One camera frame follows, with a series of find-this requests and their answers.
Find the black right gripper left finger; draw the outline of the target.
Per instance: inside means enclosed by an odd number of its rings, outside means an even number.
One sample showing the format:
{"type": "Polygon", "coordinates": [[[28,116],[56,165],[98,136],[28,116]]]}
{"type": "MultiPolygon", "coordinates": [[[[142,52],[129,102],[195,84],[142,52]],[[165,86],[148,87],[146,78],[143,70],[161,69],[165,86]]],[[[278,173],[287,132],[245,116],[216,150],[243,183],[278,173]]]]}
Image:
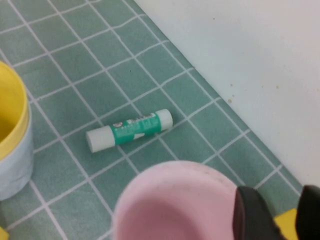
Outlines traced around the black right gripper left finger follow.
{"type": "Polygon", "coordinates": [[[266,201],[251,187],[239,186],[233,211],[235,240],[280,240],[282,234],[269,212],[266,201]]]}

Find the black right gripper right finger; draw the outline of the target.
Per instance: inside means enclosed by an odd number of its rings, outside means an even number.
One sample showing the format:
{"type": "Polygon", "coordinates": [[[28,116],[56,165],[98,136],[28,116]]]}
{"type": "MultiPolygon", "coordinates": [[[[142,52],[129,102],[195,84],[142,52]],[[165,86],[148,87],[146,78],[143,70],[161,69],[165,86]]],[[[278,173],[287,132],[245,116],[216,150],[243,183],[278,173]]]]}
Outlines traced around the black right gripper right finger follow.
{"type": "Polygon", "coordinates": [[[299,240],[320,239],[320,188],[305,185],[298,202],[295,229],[299,240]]]}

